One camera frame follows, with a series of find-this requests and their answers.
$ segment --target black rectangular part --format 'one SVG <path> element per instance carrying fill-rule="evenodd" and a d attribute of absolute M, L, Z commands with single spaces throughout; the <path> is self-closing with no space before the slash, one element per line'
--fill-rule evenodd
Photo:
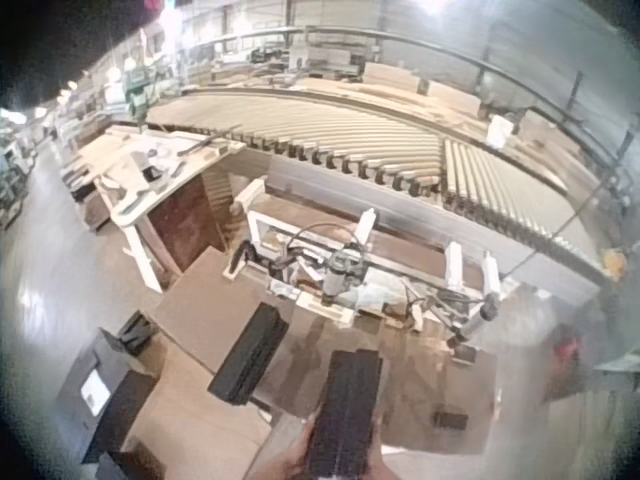
<path fill-rule="evenodd" d="M 433 424 L 439 428 L 466 430 L 469 416 L 463 413 L 437 411 L 433 414 Z"/>
<path fill-rule="evenodd" d="M 277 308 L 260 303 L 207 390 L 232 405 L 246 404 L 288 326 Z"/>
<path fill-rule="evenodd" d="M 331 354 L 324 401 L 316 419 L 307 453 L 307 469 L 315 477 L 332 477 L 344 436 L 345 406 L 351 383 L 355 353 L 336 350 Z"/>
<path fill-rule="evenodd" d="M 355 478 L 366 469 L 373 411 L 378 398 L 382 359 L 374 350 L 357 350 L 352 372 L 349 412 L 336 465 L 337 476 Z"/>

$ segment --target conveyor rollers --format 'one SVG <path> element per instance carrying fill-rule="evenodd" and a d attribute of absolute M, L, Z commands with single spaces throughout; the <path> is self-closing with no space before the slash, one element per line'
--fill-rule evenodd
<path fill-rule="evenodd" d="M 151 110 L 150 124 L 231 137 L 249 147 L 357 175 L 411 196 L 428 197 L 600 280 L 598 254 L 561 194 L 490 153 L 369 111 L 268 95 L 182 97 Z"/>

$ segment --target wooden board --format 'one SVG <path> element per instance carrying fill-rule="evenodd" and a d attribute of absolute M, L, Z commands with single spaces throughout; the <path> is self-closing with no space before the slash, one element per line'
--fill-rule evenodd
<path fill-rule="evenodd" d="M 224 239 L 201 176 L 190 180 L 149 212 L 149 221 L 178 268 L 185 271 L 212 246 L 224 250 Z"/>
<path fill-rule="evenodd" d="M 483 451 L 493 413 L 495 356 L 479 352 L 475 365 L 462 366 L 440 349 L 438 339 L 411 336 L 371 320 L 338 328 L 290 300 L 268 296 L 263 285 L 244 275 L 233 283 L 225 279 L 227 261 L 208 249 L 165 294 L 153 315 L 211 372 L 220 368 L 260 301 L 267 301 L 280 309 L 290 327 L 254 393 L 258 400 L 306 418 L 320 400 L 332 351 L 378 349 L 385 359 L 379 404 L 385 444 L 442 453 Z M 467 412 L 467 431 L 428 425 L 442 403 Z"/>

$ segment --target person's hand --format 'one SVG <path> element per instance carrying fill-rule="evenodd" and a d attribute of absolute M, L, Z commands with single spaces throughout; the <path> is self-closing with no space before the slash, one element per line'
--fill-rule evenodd
<path fill-rule="evenodd" d="M 367 459 L 367 472 L 363 480 L 400 480 L 395 473 L 384 463 L 382 459 L 382 438 L 380 437 L 381 420 L 373 424 L 371 445 L 369 446 L 369 458 Z"/>
<path fill-rule="evenodd" d="M 315 421 L 316 415 L 313 414 L 307 420 L 302 433 L 289 448 L 260 467 L 250 477 L 250 480 L 287 480 L 300 475 L 304 471 L 305 458 Z"/>

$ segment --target industrial machine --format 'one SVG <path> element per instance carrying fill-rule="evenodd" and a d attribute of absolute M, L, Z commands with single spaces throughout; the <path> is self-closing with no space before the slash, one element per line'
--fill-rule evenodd
<path fill-rule="evenodd" d="M 144 65 L 136 66 L 124 74 L 122 85 L 125 100 L 129 113 L 139 128 L 145 123 L 151 108 L 151 99 L 146 91 L 146 87 L 151 84 L 149 69 Z"/>
<path fill-rule="evenodd" d="M 415 332 L 422 331 L 426 321 L 438 322 L 449 331 L 451 350 L 497 317 L 504 292 L 497 261 L 490 252 L 485 252 L 482 263 L 481 292 L 465 287 L 462 248 L 456 242 L 445 251 L 444 281 L 425 281 L 419 272 L 368 251 L 377 218 L 373 209 L 362 214 L 354 232 L 330 222 L 299 228 L 252 211 L 251 201 L 262 191 L 264 182 L 254 180 L 236 199 L 247 211 L 251 238 L 232 256 L 226 272 L 229 278 L 235 278 L 245 266 L 259 268 L 271 278 L 273 293 L 296 299 L 298 305 L 347 327 L 362 311 Z M 346 233 L 350 240 L 341 243 L 314 233 L 321 228 Z"/>

